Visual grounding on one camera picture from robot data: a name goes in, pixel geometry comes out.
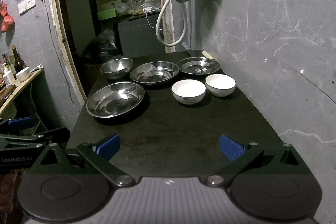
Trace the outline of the dark glass bottle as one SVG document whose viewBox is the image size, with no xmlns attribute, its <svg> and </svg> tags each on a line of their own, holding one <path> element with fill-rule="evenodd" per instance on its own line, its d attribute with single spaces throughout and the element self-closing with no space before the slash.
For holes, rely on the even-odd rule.
<svg viewBox="0 0 336 224">
<path fill-rule="evenodd" d="M 22 71 L 23 69 L 25 69 L 27 66 L 25 64 L 25 62 L 21 59 L 21 57 L 19 56 L 16 46 L 13 45 L 12 47 L 12 51 L 13 51 L 13 55 L 14 55 L 14 67 L 15 67 L 15 71 L 18 73 L 20 71 Z"/>
</svg>

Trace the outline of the green box on shelf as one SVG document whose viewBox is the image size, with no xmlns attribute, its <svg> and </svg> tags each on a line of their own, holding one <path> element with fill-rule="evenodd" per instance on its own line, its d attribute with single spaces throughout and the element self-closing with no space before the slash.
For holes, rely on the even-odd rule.
<svg viewBox="0 0 336 224">
<path fill-rule="evenodd" d="M 97 13 L 97 16 L 99 20 L 106 20 L 106 19 L 114 18 L 116 17 L 116 10 L 115 8 L 102 10 Z"/>
</svg>

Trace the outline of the red bag on wall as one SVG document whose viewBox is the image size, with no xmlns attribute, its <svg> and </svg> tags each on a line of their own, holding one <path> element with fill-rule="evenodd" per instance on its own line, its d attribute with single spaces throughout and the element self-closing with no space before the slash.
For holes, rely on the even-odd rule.
<svg viewBox="0 0 336 224">
<path fill-rule="evenodd" d="M 2 18 L 2 24 L 1 24 L 1 32 L 5 33 L 11 30 L 14 25 L 15 21 L 11 15 L 9 15 L 7 10 L 7 4 L 1 0 L 1 18 Z"/>
</svg>

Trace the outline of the white bowl on shelf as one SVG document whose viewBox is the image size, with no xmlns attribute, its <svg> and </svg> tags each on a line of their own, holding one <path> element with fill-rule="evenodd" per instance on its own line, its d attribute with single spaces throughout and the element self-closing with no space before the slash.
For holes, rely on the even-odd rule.
<svg viewBox="0 0 336 224">
<path fill-rule="evenodd" d="M 24 69 L 22 69 L 21 71 L 19 71 L 15 77 L 17 78 L 17 80 L 19 81 L 25 81 L 26 79 L 29 78 L 30 76 L 30 68 L 29 67 L 25 67 Z"/>
</svg>

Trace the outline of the steel plate with sticker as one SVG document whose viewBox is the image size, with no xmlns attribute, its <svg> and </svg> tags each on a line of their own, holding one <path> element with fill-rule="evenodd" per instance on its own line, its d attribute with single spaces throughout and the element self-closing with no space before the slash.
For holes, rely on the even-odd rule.
<svg viewBox="0 0 336 224">
<path fill-rule="evenodd" d="M 221 69 L 217 61 L 206 57 L 188 57 L 178 61 L 177 66 L 188 75 L 210 75 Z"/>
</svg>

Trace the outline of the dark grey cabinet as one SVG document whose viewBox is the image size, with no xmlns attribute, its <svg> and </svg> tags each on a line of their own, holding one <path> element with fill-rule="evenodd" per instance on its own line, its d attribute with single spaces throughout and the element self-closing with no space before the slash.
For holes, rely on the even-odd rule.
<svg viewBox="0 0 336 224">
<path fill-rule="evenodd" d="M 155 34 L 157 18 L 158 14 L 153 14 L 118 24 L 124 56 L 140 57 L 165 53 L 164 46 L 157 40 Z"/>
</svg>

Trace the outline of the white pump bottle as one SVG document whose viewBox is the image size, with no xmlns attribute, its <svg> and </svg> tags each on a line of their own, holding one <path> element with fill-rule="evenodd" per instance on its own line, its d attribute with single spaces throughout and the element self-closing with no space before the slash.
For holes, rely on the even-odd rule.
<svg viewBox="0 0 336 224">
<path fill-rule="evenodd" d="M 7 67 L 3 67 L 3 70 L 4 70 L 3 79 L 5 81 L 6 86 L 12 85 L 15 82 L 13 72 L 10 69 L 7 69 Z"/>
</svg>

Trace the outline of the white ceramic bowl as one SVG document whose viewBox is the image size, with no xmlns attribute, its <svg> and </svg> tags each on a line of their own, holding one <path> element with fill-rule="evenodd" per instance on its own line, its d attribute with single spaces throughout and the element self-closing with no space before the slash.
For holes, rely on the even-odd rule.
<svg viewBox="0 0 336 224">
<path fill-rule="evenodd" d="M 228 75 L 213 74 L 205 78 L 205 85 L 212 95 L 226 97 L 235 90 L 236 81 Z"/>
<path fill-rule="evenodd" d="M 206 90 L 204 83 L 193 79 L 180 80 L 171 87 L 174 98 L 184 105 L 194 105 L 200 102 Z"/>
</svg>

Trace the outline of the white wall switch plate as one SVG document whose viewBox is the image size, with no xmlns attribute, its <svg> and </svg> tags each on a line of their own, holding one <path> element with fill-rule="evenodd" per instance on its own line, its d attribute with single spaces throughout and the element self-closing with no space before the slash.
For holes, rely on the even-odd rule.
<svg viewBox="0 0 336 224">
<path fill-rule="evenodd" d="M 24 0 L 18 4 L 18 12 L 20 15 L 27 12 L 29 9 L 32 9 L 36 6 L 35 0 Z"/>
</svg>

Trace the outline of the wooden side shelf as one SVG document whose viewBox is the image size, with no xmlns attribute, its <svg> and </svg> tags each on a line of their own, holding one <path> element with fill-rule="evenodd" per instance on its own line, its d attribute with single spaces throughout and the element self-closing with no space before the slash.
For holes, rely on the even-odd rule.
<svg viewBox="0 0 336 224">
<path fill-rule="evenodd" d="M 1 106 L 1 118 L 3 117 L 3 113 L 8 109 L 8 107 L 14 102 L 14 100 L 17 98 L 17 96 L 19 94 L 21 94 L 21 92 L 29 86 L 30 83 L 32 83 L 32 81 L 38 77 L 38 75 L 40 75 L 42 72 L 44 71 L 44 69 L 38 69 L 33 71 L 33 73 L 30 73 L 28 79 L 24 80 L 24 81 L 18 81 L 16 80 L 14 82 L 14 85 L 16 86 L 16 88 L 14 89 L 14 91 L 9 95 L 9 97 L 5 100 L 4 104 Z"/>
</svg>

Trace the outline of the large steel plate front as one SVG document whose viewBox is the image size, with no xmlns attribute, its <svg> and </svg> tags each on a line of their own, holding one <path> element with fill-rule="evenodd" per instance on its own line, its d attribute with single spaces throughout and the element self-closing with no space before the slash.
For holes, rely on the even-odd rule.
<svg viewBox="0 0 336 224">
<path fill-rule="evenodd" d="M 114 118 L 137 107 L 145 96 L 144 88 L 130 81 L 107 85 L 86 102 L 87 112 L 96 118 Z"/>
</svg>

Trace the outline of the black garbage bag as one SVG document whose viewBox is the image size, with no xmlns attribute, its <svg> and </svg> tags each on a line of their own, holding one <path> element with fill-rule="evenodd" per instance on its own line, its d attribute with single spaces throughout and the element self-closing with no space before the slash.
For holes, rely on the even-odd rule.
<svg viewBox="0 0 336 224">
<path fill-rule="evenodd" d="M 118 56 L 120 51 L 115 42 L 114 31 L 110 29 L 104 30 L 99 36 L 92 39 L 82 54 L 86 65 L 103 64 Z"/>
</svg>

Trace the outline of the deep steel bowl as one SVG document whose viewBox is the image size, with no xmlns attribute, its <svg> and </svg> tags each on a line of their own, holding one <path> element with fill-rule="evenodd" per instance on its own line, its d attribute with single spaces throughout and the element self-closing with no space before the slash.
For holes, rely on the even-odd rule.
<svg viewBox="0 0 336 224">
<path fill-rule="evenodd" d="M 133 60 L 119 58 L 105 62 L 101 68 L 101 74 L 109 80 L 116 80 L 127 75 L 133 69 Z"/>
</svg>

